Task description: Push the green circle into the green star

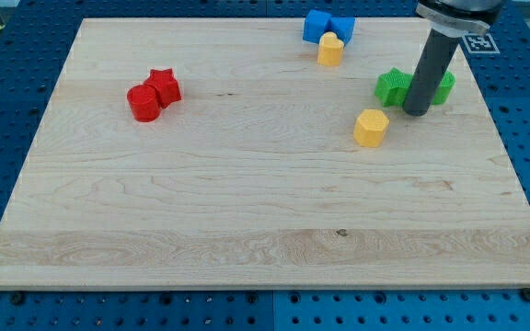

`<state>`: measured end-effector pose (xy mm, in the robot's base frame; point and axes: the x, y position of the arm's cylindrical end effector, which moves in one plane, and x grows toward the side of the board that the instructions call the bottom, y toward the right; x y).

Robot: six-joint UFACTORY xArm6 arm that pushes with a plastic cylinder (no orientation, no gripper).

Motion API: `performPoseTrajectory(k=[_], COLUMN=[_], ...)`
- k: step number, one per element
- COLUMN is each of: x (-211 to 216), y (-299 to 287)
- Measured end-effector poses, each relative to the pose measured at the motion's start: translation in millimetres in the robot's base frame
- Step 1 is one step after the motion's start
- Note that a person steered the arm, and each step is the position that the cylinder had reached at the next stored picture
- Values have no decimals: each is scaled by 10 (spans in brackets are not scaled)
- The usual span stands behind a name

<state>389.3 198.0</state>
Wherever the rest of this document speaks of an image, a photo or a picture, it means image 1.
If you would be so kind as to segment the silver black robot arm flange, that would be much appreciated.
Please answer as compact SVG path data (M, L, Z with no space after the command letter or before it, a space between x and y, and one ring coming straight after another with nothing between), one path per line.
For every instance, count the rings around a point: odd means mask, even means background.
M505 0L419 0L415 11L447 37L460 38L467 33L483 36L505 3Z

